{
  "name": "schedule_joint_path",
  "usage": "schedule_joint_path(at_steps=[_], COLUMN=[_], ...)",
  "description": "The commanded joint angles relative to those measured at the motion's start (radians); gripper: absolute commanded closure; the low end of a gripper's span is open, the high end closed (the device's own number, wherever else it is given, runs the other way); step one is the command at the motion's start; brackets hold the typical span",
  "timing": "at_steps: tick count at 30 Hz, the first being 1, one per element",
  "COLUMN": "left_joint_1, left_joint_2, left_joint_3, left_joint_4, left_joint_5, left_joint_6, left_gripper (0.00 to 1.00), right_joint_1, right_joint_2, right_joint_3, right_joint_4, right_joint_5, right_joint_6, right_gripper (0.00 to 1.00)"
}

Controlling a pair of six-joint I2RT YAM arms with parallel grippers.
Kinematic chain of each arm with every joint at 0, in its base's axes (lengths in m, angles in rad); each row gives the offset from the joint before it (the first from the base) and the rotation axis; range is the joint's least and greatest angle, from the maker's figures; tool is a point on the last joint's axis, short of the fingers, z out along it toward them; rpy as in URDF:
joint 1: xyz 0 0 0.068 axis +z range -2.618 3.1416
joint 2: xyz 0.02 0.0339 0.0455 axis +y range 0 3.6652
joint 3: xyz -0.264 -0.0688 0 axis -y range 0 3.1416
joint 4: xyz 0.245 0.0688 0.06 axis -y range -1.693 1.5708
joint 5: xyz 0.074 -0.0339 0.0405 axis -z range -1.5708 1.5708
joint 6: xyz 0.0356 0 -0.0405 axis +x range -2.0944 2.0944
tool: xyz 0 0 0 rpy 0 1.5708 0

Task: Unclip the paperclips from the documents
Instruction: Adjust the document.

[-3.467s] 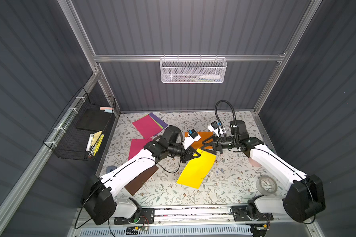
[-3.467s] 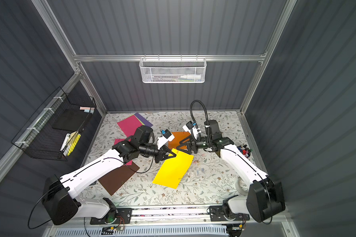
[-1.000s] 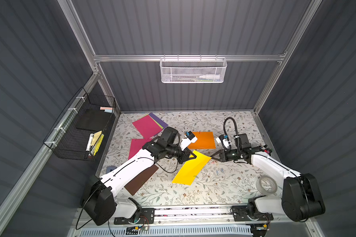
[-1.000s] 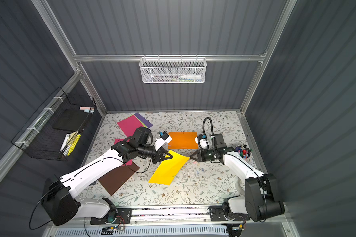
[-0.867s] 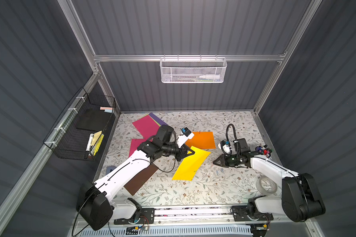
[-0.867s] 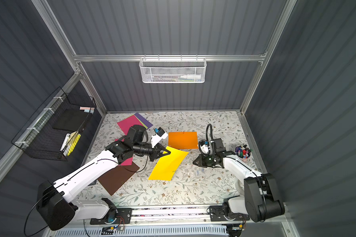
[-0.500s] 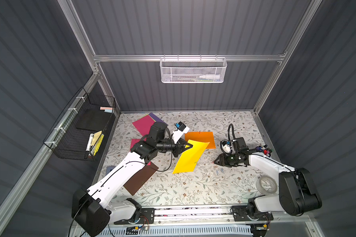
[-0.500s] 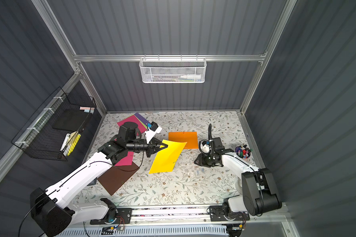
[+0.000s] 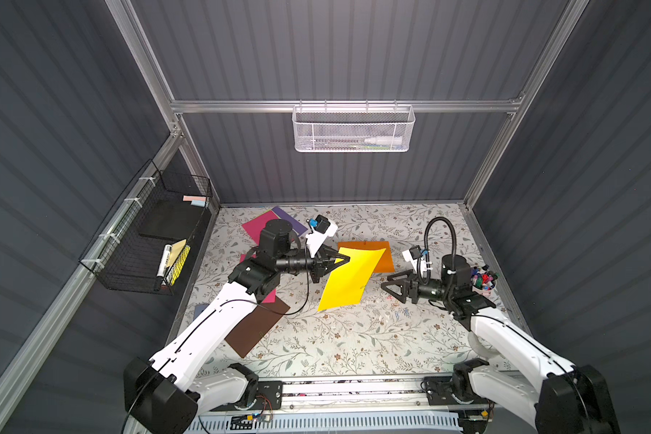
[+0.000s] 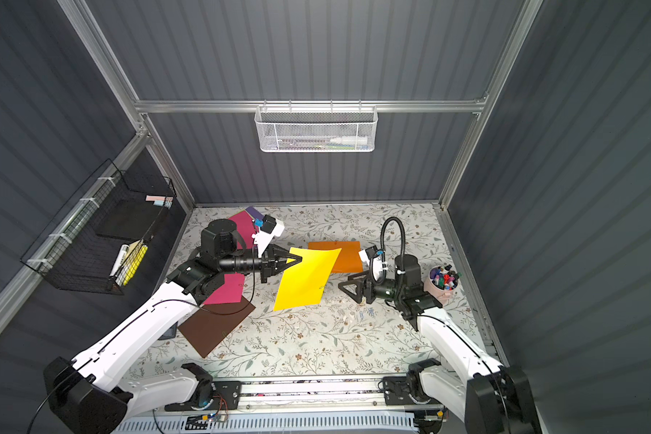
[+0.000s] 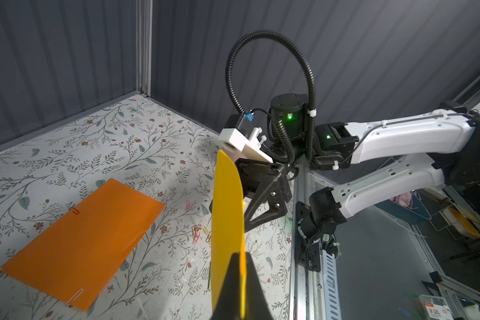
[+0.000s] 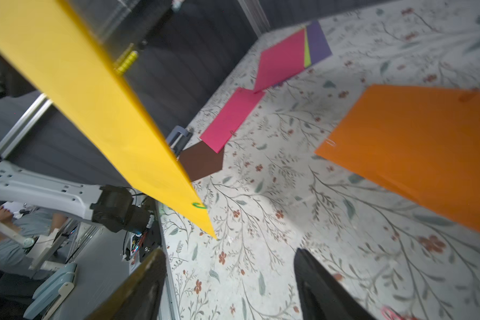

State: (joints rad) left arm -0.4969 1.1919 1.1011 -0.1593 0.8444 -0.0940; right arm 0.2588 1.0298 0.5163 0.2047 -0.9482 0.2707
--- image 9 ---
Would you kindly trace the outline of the orange paper sheet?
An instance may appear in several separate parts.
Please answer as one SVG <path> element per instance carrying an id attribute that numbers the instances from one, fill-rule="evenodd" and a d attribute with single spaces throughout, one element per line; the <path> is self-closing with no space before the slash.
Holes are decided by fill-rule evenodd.
<path id="1" fill-rule="evenodd" d="M 383 254 L 375 267 L 374 274 L 394 273 L 395 267 L 391 254 L 390 243 L 383 241 L 361 241 L 361 242 L 339 242 L 338 248 L 355 249 L 362 251 L 379 251 L 383 250 Z"/>

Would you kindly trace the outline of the yellow paper sheet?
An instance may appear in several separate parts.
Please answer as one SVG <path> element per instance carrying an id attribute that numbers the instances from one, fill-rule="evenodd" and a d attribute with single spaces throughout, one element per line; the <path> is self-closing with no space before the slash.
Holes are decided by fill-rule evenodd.
<path id="1" fill-rule="evenodd" d="M 350 262 L 330 273 L 318 311 L 358 305 L 383 254 L 383 250 L 362 251 L 347 248 L 341 248 L 339 252 L 350 256 Z"/>

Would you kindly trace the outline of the purple paper sheet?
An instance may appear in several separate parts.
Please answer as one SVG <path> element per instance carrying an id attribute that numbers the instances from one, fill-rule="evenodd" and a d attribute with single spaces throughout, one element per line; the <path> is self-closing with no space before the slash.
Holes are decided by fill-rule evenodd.
<path id="1" fill-rule="evenodd" d="M 297 236 L 302 236 L 308 231 L 307 226 L 304 226 L 302 222 L 296 219 L 292 214 L 284 211 L 282 208 L 276 206 L 272 208 L 272 212 L 280 219 L 290 222 L 292 225 L 293 231 Z"/>

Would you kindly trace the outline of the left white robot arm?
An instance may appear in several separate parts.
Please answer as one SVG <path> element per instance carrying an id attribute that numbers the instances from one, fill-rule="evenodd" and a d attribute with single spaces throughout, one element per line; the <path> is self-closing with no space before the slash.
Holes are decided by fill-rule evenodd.
<path id="1" fill-rule="evenodd" d="M 149 359 L 133 359 L 123 374 L 124 406 L 129 418 L 150 433 L 183 433 L 201 413 L 225 405 L 249 409 L 258 396 L 258 376 L 233 363 L 204 380 L 196 378 L 214 350 L 280 284 L 282 275 L 307 274 L 318 282 L 349 262 L 326 245 L 338 229 L 317 215 L 301 242 L 291 222 L 271 220 L 260 241 L 233 269 L 215 299 L 180 335 Z"/>

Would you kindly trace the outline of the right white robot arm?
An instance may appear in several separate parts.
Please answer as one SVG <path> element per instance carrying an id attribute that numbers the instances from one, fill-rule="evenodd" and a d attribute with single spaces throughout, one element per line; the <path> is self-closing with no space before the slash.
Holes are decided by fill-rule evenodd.
<path id="1" fill-rule="evenodd" d="M 431 278 L 423 256 L 406 259 L 414 268 L 388 276 L 381 288 L 401 303 L 425 299 L 450 313 L 468 331 L 478 355 L 454 367 L 449 386 L 456 401 L 492 401 L 540 433 L 620 432 L 598 370 L 552 352 L 479 293 L 482 285 L 496 282 L 496 274 L 448 254 L 440 278 Z"/>

